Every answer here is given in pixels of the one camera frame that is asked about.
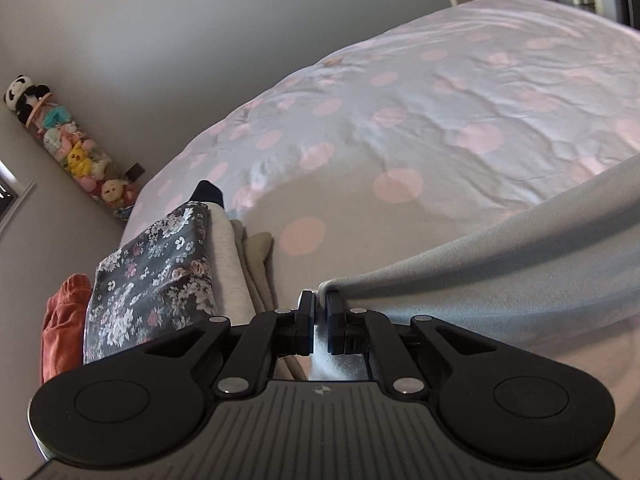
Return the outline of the light grey-blue garment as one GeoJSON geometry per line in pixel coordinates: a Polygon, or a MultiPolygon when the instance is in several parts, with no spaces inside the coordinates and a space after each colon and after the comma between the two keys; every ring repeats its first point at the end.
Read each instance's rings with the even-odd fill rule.
{"type": "Polygon", "coordinates": [[[639,367],[639,159],[381,270],[320,286],[399,322],[425,313],[564,356],[613,385],[639,367]]]}

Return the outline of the white folded cloth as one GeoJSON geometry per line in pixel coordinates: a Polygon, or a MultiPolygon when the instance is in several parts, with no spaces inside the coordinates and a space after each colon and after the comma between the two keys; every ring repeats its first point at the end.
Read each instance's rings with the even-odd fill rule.
{"type": "Polygon", "coordinates": [[[241,266],[234,229],[221,206],[206,203],[209,211],[207,252],[212,274],[215,307],[232,325],[248,324],[255,315],[241,266]]]}

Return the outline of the beige folded cloth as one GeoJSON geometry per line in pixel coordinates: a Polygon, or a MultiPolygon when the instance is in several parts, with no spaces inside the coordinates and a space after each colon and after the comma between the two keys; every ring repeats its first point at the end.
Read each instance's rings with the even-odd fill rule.
{"type": "Polygon", "coordinates": [[[273,237],[268,232],[248,235],[240,220],[232,220],[236,251],[250,301],[256,314],[276,310],[274,293],[268,278],[268,263],[273,237]]]}

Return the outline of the dark floral folded cloth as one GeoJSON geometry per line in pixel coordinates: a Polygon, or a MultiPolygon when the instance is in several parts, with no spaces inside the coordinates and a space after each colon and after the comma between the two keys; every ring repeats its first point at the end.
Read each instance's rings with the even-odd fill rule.
{"type": "Polygon", "coordinates": [[[99,263],[86,312],[86,364],[215,314],[209,227],[208,207],[187,202],[99,263]]]}

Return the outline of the dark navy cloth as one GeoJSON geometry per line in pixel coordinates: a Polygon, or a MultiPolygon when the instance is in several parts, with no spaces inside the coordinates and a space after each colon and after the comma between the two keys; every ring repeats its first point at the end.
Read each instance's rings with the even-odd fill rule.
{"type": "Polygon", "coordinates": [[[201,180],[192,193],[190,202],[211,203],[224,208],[224,193],[209,180],[201,180]]]}

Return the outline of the pink dotted bed cover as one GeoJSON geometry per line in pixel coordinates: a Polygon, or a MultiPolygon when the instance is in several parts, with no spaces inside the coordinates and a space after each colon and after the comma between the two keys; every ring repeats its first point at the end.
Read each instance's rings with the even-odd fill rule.
{"type": "MultiPolygon", "coordinates": [[[[203,131],[143,189],[125,234],[209,180],[230,216],[273,234],[289,307],[305,288],[492,228],[631,157],[638,32],[559,3],[475,0],[334,52],[203,131]]],[[[638,399],[639,367],[598,378],[620,411],[638,399]]]]}

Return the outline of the orange red cloth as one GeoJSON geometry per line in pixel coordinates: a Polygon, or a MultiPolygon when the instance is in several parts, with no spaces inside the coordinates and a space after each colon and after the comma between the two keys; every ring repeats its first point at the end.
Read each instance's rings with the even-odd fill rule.
{"type": "Polygon", "coordinates": [[[76,273],[51,296],[44,311],[40,384],[82,365],[85,318],[92,295],[90,278],[76,273]]]}

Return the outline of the plush toy tube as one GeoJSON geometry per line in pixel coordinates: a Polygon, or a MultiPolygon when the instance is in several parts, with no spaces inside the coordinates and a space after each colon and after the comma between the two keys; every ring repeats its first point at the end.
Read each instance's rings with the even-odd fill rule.
{"type": "Polygon", "coordinates": [[[3,102],[25,130],[96,203],[126,224],[139,191],[45,84],[18,75],[3,102]]]}

